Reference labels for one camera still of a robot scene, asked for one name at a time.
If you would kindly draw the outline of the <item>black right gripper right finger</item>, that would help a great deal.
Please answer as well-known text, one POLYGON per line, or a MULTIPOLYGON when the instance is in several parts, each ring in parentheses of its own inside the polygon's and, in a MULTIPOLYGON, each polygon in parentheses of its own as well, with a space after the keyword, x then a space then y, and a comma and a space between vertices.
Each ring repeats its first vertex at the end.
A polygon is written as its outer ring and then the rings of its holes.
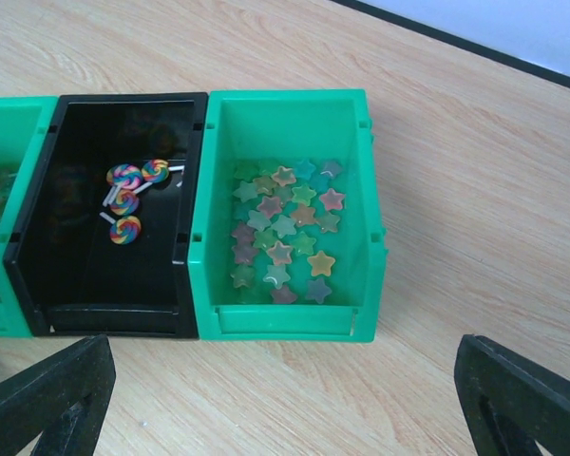
POLYGON ((570 455, 570 381, 482 336, 466 334, 454 383, 479 455, 570 455))

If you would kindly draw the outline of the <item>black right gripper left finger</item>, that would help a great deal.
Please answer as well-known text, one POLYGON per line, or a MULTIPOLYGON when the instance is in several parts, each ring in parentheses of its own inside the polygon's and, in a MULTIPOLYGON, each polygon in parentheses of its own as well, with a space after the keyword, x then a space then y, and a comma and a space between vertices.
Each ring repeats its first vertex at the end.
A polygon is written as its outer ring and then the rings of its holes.
POLYGON ((81 339, 0 383, 0 455, 92 455, 116 380, 106 335, 81 339))

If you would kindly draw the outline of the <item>black bin with lollipops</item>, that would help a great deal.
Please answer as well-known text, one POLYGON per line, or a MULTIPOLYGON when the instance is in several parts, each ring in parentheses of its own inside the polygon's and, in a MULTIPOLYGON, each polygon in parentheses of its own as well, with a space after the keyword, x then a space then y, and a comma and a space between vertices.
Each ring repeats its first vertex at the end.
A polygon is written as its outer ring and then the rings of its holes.
POLYGON ((204 92, 58 99, 3 256, 32 334, 198 337, 187 257, 207 102, 204 92), (141 192, 141 226, 117 244, 107 173, 155 159, 174 173, 141 192))

